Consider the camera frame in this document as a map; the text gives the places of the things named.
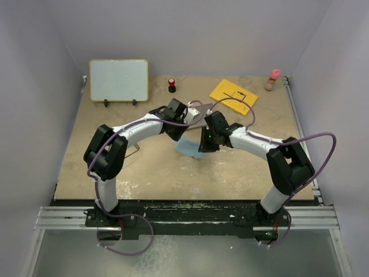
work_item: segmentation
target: whiteboard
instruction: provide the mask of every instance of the whiteboard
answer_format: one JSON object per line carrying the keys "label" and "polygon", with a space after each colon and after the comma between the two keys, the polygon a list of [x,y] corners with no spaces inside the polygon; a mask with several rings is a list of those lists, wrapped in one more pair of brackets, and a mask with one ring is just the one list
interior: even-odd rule
{"label": "whiteboard", "polygon": [[145,59],[92,59],[92,101],[148,100],[148,61]]}

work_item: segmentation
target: gray floor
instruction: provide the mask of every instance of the gray floor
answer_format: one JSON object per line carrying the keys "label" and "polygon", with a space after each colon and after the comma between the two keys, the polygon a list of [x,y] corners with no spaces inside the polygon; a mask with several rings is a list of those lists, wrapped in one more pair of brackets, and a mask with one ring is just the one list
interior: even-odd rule
{"label": "gray floor", "polygon": [[[139,241],[114,247],[135,251]],[[46,231],[34,276],[341,276],[327,230],[292,230],[279,246],[265,249],[253,239],[229,236],[157,236],[136,257],[97,247],[96,231]]]}

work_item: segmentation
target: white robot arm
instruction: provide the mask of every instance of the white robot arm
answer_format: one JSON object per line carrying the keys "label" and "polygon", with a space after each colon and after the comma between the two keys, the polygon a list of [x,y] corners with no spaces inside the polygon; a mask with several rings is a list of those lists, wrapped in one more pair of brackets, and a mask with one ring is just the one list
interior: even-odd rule
{"label": "white robot arm", "polygon": [[[126,149],[156,134],[166,133],[178,141],[190,123],[199,116],[199,112],[173,99],[168,106],[150,111],[143,118],[123,126],[109,128],[102,125],[96,131],[84,160],[90,166],[101,146],[114,133],[119,135],[111,142],[109,150],[104,150],[93,165],[92,172],[97,176],[100,200],[110,212],[118,205],[116,197],[116,176],[123,167]],[[246,130],[238,123],[229,125],[221,112],[215,111],[205,117],[207,127],[202,128],[199,152],[216,152],[219,145],[242,149],[268,162],[273,186],[267,195],[257,204],[256,216],[267,219],[274,216],[286,199],[311,178],[315,171],[300,144],[287,147],[266,143],[250,134],[276,142],[280,140]]]}
{"label": "white robot arm", "polygon": [[[97,129],[84,155],[88,165],[107,139],[120,131],[119,137],[110,144],[110,149],[103,151],[98,157],[92,171],[97,177],[100,199],[106,211],[110,212],[118,205],[116,176],[123,167],[126,150],[147,137],[164,132],[178,141],[189,124],[199,115],[196,108],[187,107],[180,101],[172,99],[168,106],[152,110],[136,121],[113,128],[102,125]],[[182,126],[173,126],[165,121]],[[95,203],[100,206],[98,200],[95,200]]]}
{"label": "white robot arm", "polygon": [[238,123],[229,125],[219,111],[207,115],[205,121],[207,127],[202,128],[200,152],[215,152],[219,150],[219,145],[224,145],[245,150],[268,162],[273,186],[257,205],[257,217],[260,219],[277,213],[290,195],[315,173],[299,143],[283,146],[255,138],[282,144],[296,140],[293,137],[281,140],[252,132]]}

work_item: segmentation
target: blue towel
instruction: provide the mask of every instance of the blue towel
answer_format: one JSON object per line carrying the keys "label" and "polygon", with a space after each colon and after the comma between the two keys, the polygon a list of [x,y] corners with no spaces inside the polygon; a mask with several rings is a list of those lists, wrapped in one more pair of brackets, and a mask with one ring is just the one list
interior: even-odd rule
{"label": "blue towel", "polygon": [[175,144],[175,149],[187,156],[194,157],[195,159],[200,159],[204,157],[204,153],[198,152],[198,147],[200,145],[191,140],[181,137],[179,141]]}

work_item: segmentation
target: yellow paper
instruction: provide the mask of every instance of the yellow paper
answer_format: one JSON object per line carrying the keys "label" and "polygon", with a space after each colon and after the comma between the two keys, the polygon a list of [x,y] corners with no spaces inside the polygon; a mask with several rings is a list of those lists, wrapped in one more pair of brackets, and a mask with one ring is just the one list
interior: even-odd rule
{"label": "yellow paper", "polygon": [[[223,79],[219,85],[210,93],[210,97],[214,100],[220,100],[226,97],[233,97],[240,99],[251,107],[258,99],[258,96],[247,91],[246,89],[239,87],[238,85],[231,83],[230,81]],[[245,104],[234,101],[234,100],[225,100],[221,102],[222,104],[228,106],[229,108],[239,112],[242,115],[246,115],[250,110]]]}

